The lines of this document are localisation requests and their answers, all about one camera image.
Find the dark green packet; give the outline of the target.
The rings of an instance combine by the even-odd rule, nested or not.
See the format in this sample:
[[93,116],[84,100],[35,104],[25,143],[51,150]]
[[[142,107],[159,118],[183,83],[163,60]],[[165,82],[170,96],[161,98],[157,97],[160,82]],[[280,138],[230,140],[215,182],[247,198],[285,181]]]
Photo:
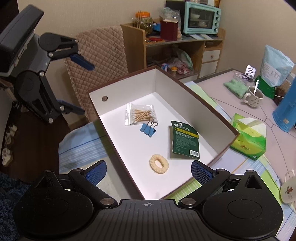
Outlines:
[[198,132],[191,125],[180,121],[172,120],[171,126],[173,128],[172,152],[199,160],[200,148]]

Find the cream hair scrunchie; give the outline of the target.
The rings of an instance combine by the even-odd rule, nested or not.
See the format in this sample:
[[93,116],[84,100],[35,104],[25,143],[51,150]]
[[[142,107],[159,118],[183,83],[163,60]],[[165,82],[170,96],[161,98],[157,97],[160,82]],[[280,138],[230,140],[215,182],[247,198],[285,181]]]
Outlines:
[[149,160],[151,169],[157,174],[165,174],[169,169],[169,163],[163,156],[154,154]]

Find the cotton swab bag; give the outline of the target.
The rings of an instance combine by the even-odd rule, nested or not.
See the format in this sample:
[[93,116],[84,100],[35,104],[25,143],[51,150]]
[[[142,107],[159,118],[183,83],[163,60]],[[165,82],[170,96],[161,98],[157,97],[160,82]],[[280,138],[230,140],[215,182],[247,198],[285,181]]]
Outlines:
[[127,103],[125,109],[125,126],[158,122],[154,106]]

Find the blue binder clip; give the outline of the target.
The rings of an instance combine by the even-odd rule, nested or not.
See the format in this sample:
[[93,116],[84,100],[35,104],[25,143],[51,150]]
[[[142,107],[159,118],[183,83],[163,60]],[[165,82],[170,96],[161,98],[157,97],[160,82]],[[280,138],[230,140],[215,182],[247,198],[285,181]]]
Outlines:
[[158,122],[150,118],[147,123],[142,124],[140,131],[151,138],[156,133],[156,126],[158,126]]

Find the quilted beige chair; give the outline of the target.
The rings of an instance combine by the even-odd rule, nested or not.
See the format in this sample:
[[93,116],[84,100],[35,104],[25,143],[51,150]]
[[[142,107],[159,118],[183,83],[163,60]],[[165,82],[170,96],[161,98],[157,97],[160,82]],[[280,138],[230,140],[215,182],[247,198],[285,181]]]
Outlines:
[[97,113],[88,90],[128,74],[123,30],[120,26],[101,27],[76,36],[81,55],[94,65],[89,71],[67,58],[64,63],[71,85],[89,122],[97,120]]

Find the white brown-edged storage box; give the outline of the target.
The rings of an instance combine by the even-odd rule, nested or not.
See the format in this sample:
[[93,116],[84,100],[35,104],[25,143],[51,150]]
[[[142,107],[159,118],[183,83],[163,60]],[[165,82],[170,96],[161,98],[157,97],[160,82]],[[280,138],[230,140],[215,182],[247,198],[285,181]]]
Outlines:
[[[215,163],[232,145],[238,132],[215,108],[189,87],[158,67],[113,80],[88,92],[107,136],[143,199],[161,199],[191,180],[192,158],[172,152],[171,121],[191,125],[199,134],[200,161]],[[154,106],[158,126],[150,138],[140,125],[125,126],[127,103]],[[169,169],[155,173],[149,160],[159,154]]]

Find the green tissue pack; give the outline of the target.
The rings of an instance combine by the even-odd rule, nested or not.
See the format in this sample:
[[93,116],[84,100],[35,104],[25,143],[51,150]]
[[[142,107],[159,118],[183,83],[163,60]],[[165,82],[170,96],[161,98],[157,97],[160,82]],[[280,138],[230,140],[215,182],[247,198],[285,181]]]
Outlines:
[[266,124],[255,118],[245,118],[237,113],[231,120],[232,126],[239,132],[239,136],[231,148],[257,160],[266,152]]

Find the orange-lidded glass jar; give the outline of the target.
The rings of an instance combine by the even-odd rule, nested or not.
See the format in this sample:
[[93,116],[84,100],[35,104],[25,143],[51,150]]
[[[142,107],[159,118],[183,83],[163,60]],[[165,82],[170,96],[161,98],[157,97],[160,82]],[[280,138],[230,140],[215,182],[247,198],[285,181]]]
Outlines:
[[132,22],[134,27],[145,30],[146,35],[150,35],[152,33],[153,19],[149,12],[138,11],[135,13],[135,17],[132,18]]

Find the dark blue fuzzy blanket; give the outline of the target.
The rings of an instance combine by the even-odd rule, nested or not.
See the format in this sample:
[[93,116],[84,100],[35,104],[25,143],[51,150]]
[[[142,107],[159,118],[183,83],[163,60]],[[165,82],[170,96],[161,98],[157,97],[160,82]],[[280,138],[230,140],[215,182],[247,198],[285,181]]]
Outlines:
[[13,209],[16,203],[28,190],[29,185],[19,179],[13,179],[1,173],[0,192],[0,232],[1,240],[19,240],[20,236],[16,230],[13,219]]

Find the white cartoon mug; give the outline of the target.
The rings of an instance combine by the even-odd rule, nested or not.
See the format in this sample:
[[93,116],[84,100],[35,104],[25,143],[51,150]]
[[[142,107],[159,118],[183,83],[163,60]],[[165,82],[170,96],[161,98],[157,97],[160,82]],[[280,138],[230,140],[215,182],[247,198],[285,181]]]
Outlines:
[[285,175],[285,180],[280,187],[280,197],[283,203],[292,203],[295,201],[295,171],[291,169]]

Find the blue thermos flask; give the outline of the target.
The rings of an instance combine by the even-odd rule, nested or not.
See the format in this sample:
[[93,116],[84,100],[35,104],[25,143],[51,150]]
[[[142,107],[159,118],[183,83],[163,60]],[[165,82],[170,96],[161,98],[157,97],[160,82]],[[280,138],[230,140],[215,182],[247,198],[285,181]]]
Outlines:
[[289,132],[296,122],[296,82],[292,82],[291,87],[283,100],[273,111],[273,119],[277,126],[284,132]]

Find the glass jar of dried fruit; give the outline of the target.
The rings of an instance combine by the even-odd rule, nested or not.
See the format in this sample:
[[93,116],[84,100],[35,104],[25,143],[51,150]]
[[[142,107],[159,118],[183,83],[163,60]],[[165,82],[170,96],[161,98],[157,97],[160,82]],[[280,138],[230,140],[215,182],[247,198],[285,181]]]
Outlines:
[[292,83],[288,80],[285,80],[282,85],[277,86],[275,88],[275,95],[274,95],[274,102],[276,105],[279,105],[280,102],[285,97],[286,93],[288,92],[289,88],[291,87]]

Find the wooden shelf cabinet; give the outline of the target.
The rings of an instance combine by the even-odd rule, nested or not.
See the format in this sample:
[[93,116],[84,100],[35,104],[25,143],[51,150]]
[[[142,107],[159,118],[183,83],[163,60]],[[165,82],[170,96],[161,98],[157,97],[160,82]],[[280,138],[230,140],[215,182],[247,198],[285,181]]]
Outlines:
[[182,50],[190,57],[193,71],[186,75],[176,75],[179,80],[202,78],[218,70],[226,30],[220,28],[218,35],[210,39],[197,40],[183,35],[177,41],[153,41],[145,36],[145,31],[131,23],[122,24],[128,71],[135,72],[144,68],[178,59],[177,51]]

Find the teal toaster oven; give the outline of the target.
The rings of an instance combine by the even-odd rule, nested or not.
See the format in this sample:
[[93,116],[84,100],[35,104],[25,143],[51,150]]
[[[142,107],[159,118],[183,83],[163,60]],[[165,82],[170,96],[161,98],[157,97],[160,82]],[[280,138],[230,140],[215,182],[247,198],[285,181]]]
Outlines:
[[185,34],[217,35],[221,20],[221,9],[213,6],[185,2]]

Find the light blue resealable bag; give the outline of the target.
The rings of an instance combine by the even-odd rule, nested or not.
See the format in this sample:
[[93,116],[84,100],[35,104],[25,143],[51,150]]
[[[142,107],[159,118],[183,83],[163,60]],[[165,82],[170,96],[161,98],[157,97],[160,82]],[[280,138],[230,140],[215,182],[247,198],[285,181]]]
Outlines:
[[294,68],[294,62],[280,50],[269,45],[264,48],[260,76],[270,86],[282,85]]

